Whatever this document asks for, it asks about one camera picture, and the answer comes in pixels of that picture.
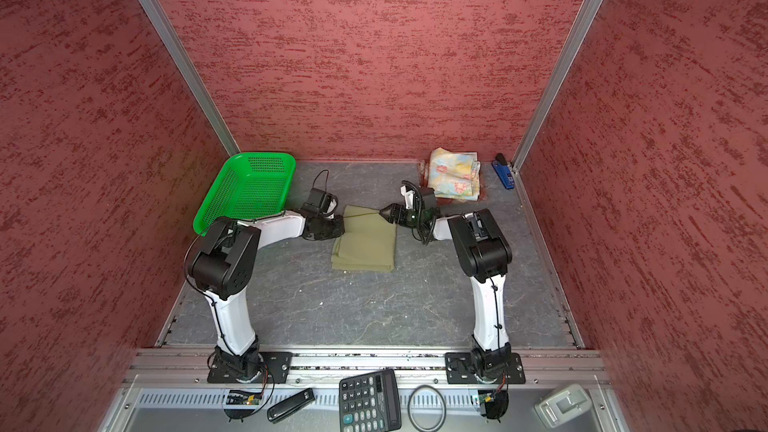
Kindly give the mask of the olive green skirt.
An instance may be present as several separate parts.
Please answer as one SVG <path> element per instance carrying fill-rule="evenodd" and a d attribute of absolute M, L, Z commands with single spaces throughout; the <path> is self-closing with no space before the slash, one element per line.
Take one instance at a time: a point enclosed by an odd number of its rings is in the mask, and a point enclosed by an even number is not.
<path fill-rule="evenodd" d="M 395 269 L 397 226 L 378 210 L 347 205 L 343 211 L 344 234 L 331 253 L 337 271 L 392 272 Z"/>

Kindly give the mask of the floral pastel skirt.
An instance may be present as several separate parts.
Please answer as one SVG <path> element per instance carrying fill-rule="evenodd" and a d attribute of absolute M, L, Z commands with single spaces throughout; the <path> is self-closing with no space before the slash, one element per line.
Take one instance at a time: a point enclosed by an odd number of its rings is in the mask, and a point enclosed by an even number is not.
<path fill-rule="evenodd" d="M 430 178 L 437 182 L 437 173 L 447 173 L 468 178 L 480 173 L 481 163 L 476 152 L 454 153 L 443 148 L 432 151 L 429 160 Z"/>

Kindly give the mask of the green plastic basket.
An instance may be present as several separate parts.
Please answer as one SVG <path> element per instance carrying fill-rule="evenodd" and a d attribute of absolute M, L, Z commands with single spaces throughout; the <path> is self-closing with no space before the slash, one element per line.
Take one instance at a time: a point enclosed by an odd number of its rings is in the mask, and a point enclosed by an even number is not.
<path fill-rule="evenodd" d="M 211 185 L 193 221 L 204 235 L 215 219 L 253 220 L 282 212 L 296 170 L 287 153 L 249 152 L 230 157 Z"/>

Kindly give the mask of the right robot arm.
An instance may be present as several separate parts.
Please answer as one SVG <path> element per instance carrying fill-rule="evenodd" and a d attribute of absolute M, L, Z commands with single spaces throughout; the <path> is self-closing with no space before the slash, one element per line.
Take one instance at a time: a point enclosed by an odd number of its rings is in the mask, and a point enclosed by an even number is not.
<path fill-rule="evenodd" d="M 513 366 L 503 304 L 505 278 L 513 255 L 490 210 L 439 217 L 416 207 L 391 204 L 379 215 L 389 223 L 411 229 L 422 242 L 453 243 L 473 292 L 475 323 L 468 369 L 482 382 L 501 381 Z"/>

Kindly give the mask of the blue clamp tool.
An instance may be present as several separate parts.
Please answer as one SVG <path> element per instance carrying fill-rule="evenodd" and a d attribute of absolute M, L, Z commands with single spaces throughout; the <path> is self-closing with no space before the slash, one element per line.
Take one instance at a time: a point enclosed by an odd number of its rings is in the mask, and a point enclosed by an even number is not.
<path fill-rule="evenodd" d="M 506 190 L 515 188 L 512 168 L 506 157 L 502 153 L 497 153 L 491 165 Z"/>

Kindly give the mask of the black calculator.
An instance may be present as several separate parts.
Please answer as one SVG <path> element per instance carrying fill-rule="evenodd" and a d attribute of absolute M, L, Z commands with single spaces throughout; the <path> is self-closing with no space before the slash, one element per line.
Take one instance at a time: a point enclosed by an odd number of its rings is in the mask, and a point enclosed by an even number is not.
<path fill-rule="evenodd" d="M 342 432 L 397 431 L 402 427 L 401 399 L 393 369 L 344 378 L 338 392 Z"/>

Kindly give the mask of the black remote stick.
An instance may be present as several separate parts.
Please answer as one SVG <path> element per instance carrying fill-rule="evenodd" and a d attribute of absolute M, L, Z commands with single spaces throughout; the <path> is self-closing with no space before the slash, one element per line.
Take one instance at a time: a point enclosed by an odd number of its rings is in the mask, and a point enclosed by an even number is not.
<path fill-rule="evenodd" d="M 312 388 L 304 389 L 270 407 L 267 419 L 270 423 L 279 423 L 315 401 Z"/>

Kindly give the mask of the left circuit board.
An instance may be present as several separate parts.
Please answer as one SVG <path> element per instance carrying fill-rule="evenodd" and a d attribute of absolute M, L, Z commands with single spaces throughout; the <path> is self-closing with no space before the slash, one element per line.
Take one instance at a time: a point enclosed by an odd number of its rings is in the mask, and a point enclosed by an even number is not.
<path fill-rule="evenodd" d="M 263 392 L 231 389 L 224 399 L 223 411 L 229 420 L 244 420 L 257 413 Z"/>

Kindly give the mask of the grey white box device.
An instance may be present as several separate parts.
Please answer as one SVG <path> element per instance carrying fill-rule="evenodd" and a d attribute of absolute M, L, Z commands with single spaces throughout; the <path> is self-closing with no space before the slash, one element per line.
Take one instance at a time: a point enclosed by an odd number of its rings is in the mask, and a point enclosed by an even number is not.
<path fill-rule="evenodd" d="M 548 429 L 560 427 L 593 408 L 588 392 L 579 384 L 571 384 L 553 391 L 533 407 L 542 424 Z"/>

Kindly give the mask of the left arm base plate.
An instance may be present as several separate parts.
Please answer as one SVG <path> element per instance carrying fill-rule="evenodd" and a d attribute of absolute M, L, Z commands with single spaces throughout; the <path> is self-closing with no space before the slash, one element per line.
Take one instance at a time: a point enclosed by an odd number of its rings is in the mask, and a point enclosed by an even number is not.
<path fill-rule="evenodd" d="M 235 358 L 216 351 L 210 356 L 207 382 L 210 384 L 285 384 L 291 368 L 291 352 L 259 352 Z"/>

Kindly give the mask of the aluminium front rail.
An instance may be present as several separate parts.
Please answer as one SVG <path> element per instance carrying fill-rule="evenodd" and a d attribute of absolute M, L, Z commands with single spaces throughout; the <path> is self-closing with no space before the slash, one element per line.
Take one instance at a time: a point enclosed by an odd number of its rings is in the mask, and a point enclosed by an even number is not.
<path fill-rule="evenodd" d="M 134 353 L 120 385 L 124 388 L 212 388 L 207 381 L 213 363 L 211 346 L 166 346 L 144 348 Z M 518 349 L 520 364 L 515 371 L 525 380 L 509 382 L 511 389 L 555 389 L 580 384 L 586 389 L 610 388 L 612 381 L 599 351 L 580 349 Z M 330 387 L 353 375 L 391 368 L 402 388 L 433 384 L 451 388 L 446 349 L 425 347 L 277 347 L 269 346 L 266 356 L 289 353 L 287 365 L 276 373 L 282 386 Z"/>

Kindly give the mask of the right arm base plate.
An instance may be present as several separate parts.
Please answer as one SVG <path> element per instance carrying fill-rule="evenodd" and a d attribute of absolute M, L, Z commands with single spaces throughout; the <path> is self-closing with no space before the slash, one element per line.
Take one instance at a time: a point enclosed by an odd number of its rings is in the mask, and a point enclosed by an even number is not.
<path fill-rule="evenodd" d="M 522 385 L 527 382 L 518 353 L 510 353 L 506 361 L 492 358 L 490 363 L 485 363 L 483 373 L 480 372 L 480 367 L 475 364 L 475 358 L 469 352 L 449 352 L 444 358 L 449 384 L 498 386 L 502 383 L 503 376 L 506 378 L 506 384 Z"/>

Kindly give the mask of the left aluminium corner post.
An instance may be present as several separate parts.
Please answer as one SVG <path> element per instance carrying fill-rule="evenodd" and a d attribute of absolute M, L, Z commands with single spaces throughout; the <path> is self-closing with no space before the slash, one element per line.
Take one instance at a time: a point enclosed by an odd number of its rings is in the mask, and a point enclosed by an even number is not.
<path fill-rule="evenodd" d="M 138 0 L 151 25 L 161 39 L 177 70 L 205 115 L 214 134 L 229 156 L 241 152 L 232 132 L 207 90 L 202 77 L 182 44 L 170 18 L 159 0 Z"/>

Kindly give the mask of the aluminium corner post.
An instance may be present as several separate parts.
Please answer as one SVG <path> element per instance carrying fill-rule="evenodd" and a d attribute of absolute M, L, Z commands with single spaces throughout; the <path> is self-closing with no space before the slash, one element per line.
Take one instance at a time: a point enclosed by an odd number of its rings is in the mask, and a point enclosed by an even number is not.
<path fill-rule="evenodd" d="M 161 39 L 177 70 L 205 115 L 214 134 L 229 156 L 241 152 L 232 132 L 207 90 L 202 77 L 182 44 L 170 18 L 159 0 L 138 0 L 151 25 Z"/>
<path fill-rule="evenodd" d="M 552 70 L 552 74 L 515 153 L 513 159 L 513 173 L 515 175 L 521 174 L 523 164 L 533 148 L 535 140 L 568 76 L 603 1 L 604 0 L 582 1 Z"/>

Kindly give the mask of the right aluminium corner post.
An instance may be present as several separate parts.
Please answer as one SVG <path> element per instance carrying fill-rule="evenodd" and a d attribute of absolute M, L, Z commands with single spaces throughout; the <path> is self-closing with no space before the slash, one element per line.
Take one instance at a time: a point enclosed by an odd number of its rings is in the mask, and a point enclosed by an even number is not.
<path fill-rule="evenodd" d="M 515 175 L 521 174 L 523 164 L 533 148 L 535 140 L 568 76 L 603 1 L 604 0 L 582 1 L 552 70 L 552 74 L 515 153 L 513 159 L 513 173 Z"/>

